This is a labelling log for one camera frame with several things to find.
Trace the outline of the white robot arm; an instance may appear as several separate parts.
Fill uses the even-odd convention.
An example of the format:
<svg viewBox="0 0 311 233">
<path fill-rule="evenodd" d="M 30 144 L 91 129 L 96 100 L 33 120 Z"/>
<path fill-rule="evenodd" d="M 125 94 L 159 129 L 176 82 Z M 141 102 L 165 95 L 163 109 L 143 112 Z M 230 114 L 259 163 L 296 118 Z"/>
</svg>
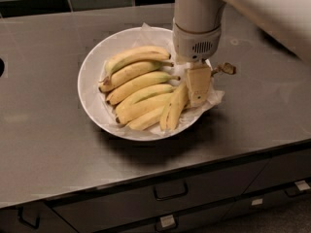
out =
<svg viewBox="0 0 311 233">
<path fill-rule="evenodd" d="M 186 81 L 193 107 L 207 98 L 205 61 L 217 51 L 227 5 L 311 63 L 311 0 L 175 0 L 173 45 L 177 59 L 190 64 Z"/>
</svg>

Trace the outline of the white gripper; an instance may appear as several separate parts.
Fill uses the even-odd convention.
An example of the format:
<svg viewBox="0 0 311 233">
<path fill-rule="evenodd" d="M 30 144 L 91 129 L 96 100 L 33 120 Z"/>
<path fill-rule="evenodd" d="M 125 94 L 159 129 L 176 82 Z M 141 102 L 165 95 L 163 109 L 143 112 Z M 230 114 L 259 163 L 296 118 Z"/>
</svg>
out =
<svg viewBox="0 0 311 233">
<path fill-rule="evenodd" d="M 211 81 L 211 67 L 204 61 L 218 49 L 222 29 L 220 26 L 207 32 L 190 32 L 173 20 L 173 45 L 178 62 L 194 62 L 186 70 L 186 84 L 190 105 L 201 106 L 207 99 Z"/>
</svg>

